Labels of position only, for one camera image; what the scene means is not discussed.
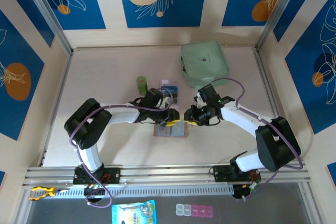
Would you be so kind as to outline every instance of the green pouch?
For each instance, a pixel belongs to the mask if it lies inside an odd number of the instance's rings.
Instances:
[[[182,46],[182,73],[191,88],[202,88],[213,80],[229,76],[229,67],[220,44],[201,41]],[[226,80],[213,83],[222,85]]]

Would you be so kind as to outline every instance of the yellow clamp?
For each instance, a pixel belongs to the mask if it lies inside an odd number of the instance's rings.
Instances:
[[[194,126],[197,126],[196,122],[190,122],[190,121],[186,121],[186,120],[184,120],[184,122],[189,123],[189,124],[194,125]]]
[[[174,121],[171,121],[171,122],[167,122],[166,123],[166,127],[171,127],[171,126],[174,126],[176,123],[180,122],[181,120],[174,120]]]
[[[51,197],[55,196],[55,194],[54,194],[55,188],[54,187],[49,187],[48,188],[48,187],[36,186],[36,187],[33,187],[31,190],[32,191],[43,190],[46,193],[39,196],[39,197],[30,197],[29,200],[39,200],[39,199],[45,198],[47,196],[51,196]]]

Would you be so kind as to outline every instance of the blue packet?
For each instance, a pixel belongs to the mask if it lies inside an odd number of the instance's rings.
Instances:
[[[157,224],[155,200],[113,205],[112,224]]]

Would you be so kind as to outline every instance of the white arm segment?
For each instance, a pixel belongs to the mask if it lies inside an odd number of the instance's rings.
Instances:
[[[271,118],[268,118],[266,116],[260,115],[256,112],[253,112],[252,110],[249,110],[239,104],[239,106],[247,111],[250,111],[257,116],[262,117],[268,122],[271,122]],[[244,113],[243,111],[240,111],[236,107],[236,102],[228,102],[225,104],[224,107],[221,108],[222,117],[225,121],[232,122],[239,127],[241,127],[243,130],[250,133],[253,137],[256,137],[256,129],[258,129],[259,126],[265,126],[265,123],[259,121],[258,119]]]
[[[259,115],[243,106],[241,106],[243,109],[250,111],[263,119],[265,119],[268,122],[271,122],[271,118]],[[259,121],[258,119],[244,113],[243,111],[240,111],[237,109],[236,102],[228,102],[225,104],[223,108],[221,108],[222,117],[225,121],[232,122],[248,133],[250,133],[253,137],[256,137],[256,129],[258,129],[259,126],[265,126],[265,123]],[[265,168],[264,165],[261,163],[258,152],[247,152],[243,154],[242,156],[239,156],[236,158],[236,163],[239,167],[239,169],[242,172],[248,172],[252,169],[261,169]]]
[[[140,114],[139,110],[133,108],[111,108],[108,109],[108,111],[112,114],[112,117],[108,124],[134,123]],[[79,149],[79,153],[81,158],[83,159],[83,163],[92,173],[95,172],[102,165],[97,144],[85,150]]]

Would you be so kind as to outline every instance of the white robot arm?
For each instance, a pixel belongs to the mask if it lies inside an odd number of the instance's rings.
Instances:
[[[67,120],[65,129],[70,137],[76,131],[71,143],[78,146],[83,164],[91,173],[95,173],[103,166],[98,152],[97,141],[106,126],[116,123],[139,122],[152,122],[162,126],[172,126],[180,120],[180,114],[175,109],[163,109],[168,100],[169,97],[164,98],[163,94],[154,88],[150,89],[145,97],[122,105],[103,106],[91,98]],[[98,110],[97,113],[80,126],[83,120],[95,110]]]
[[[300,155],[301,150],[295,136],[285,118],[271,119],[257,114],[231,97],[221,98],[214,87],[209,84],[199,89],[192,105],[184,113],[184,120],[198,126],[212,126],[209,120],[217,117],[232,122],[256,138],[257,151],[243,153],[232,160],[236,173],[244,173],[254,169],[266,168],[275,172],[295,158],[294,153],[282,140],[276,140],[276,128],[288,140],[293,149]]]

